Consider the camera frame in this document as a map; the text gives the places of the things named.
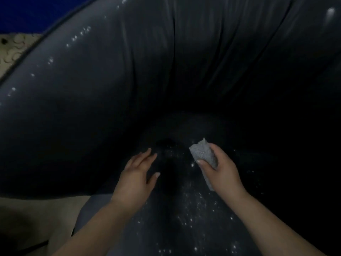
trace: blue fabric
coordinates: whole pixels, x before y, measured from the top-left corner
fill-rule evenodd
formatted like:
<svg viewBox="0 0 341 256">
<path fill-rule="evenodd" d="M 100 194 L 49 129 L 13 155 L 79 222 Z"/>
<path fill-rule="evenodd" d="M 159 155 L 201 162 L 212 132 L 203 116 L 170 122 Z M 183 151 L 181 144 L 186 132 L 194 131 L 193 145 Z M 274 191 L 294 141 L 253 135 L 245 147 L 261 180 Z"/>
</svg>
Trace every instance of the blue fabric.
<svg viewBox="0 0 341 256">
<path fill-rule="evenodd" d="M 87 0 L 1 0 L 0 33 L 42 33 Z"/>
</svg>

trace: beige floor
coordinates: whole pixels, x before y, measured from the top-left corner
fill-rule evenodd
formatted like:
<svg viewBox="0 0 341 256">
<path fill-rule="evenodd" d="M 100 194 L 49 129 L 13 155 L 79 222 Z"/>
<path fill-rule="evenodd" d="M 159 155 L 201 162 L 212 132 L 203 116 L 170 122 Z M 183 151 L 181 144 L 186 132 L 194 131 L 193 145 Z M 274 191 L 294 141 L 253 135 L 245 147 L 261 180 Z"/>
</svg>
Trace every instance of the beige floor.
<svg viewBox="0 0 341 256">
<path fill-rule="evenodd" d="M 0 77 L 20 55 L 34 43 L 38 34 L 1 35 L 7 43 L 0 41 Z M 18 242 L 24 249 L 49 240 L 49 244 L 29 256 L 48 256 L 70 237 L 79 210 L 89 196 L 54 200 L 18 200 L 0 198 L 0 233 Z"/>
</svg>

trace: sponge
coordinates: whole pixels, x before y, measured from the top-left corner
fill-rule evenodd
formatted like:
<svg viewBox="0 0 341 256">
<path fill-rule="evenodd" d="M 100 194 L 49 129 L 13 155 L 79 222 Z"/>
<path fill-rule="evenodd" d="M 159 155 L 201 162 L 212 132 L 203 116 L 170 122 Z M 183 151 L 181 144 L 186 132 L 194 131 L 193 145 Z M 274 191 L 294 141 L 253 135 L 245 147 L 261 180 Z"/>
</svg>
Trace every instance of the sponge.
<svg viewBox="0 0 341 256">
<path fill-rule="evenodd" d="M 190 152 L 194 158 L 195 161 L 197 160 L 205 160 L 206 162 L 208 162 L 213 169 L 216 170 L 216 168 L 218 167 L 218 160 L 214 154 L 214 152 L 212 151 L 212 149 L 210 148 L 208 142 L 205 140 L 205 138 L 198 142 L 197 144 L 194 144 L 192 146 L 190 146 Z M 211 191 L 214 191 L 214 189 L 212 188 L 211 183 L 209 182 L 204 170 L 202 169 L 201 165 L 199 165 L 202 175 L 204 176 L 204 179 L 206 181 L 206 184 L 208 186 L 208 188 Z"/>
</svg>

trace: hand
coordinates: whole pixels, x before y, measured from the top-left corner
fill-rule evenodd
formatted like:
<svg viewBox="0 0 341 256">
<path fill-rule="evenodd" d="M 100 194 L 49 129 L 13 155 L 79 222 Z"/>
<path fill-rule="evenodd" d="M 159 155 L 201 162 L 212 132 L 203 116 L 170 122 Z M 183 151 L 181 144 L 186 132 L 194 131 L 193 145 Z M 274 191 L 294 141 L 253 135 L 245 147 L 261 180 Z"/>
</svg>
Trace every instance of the hand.
<svg viewBox="0 0 341 256">
<path fill-rule="evenodd" d="M 157 157 L 157 154 L 150 156 L 150 152 L 151 148 L 148 148 L 128 161 L 113 192 L 112 201 L 120 203 L 129 216 L 133 216 L 144 205 L 160 176 L 156 172 L 146 182 L 147 171 Z"/>
<path fill-rule="evenodd" d="M 215 192 L 227 203 L 232 203 L 247 194 L 241 183 L 238 170 L 234 162 L 217 145 L 209 144 L 218 159 L 217 170 L 214 170 L 209 163 L 198 160 Z"/>
</svg>

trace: forearm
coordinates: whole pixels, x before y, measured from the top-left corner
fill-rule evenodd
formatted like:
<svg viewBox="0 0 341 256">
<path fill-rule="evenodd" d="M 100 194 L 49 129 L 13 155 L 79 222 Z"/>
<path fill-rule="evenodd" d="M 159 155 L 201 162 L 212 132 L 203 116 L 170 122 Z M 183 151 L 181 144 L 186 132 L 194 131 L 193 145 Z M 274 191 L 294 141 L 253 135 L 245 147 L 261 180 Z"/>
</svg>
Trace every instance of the forearm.
<svg viewBox="0 0 341 256">
<path fill-rule="evenodd" d="M 98 213 L 53 256 L 102 256 L 117 241 L 130 216 L 114 202 Z"/>
<path fill-rule="evenodd" d="M 249 194 L 226 201 L 243 221 L 264 256 L 320 256 L 317 248 Z"/>
</svg>

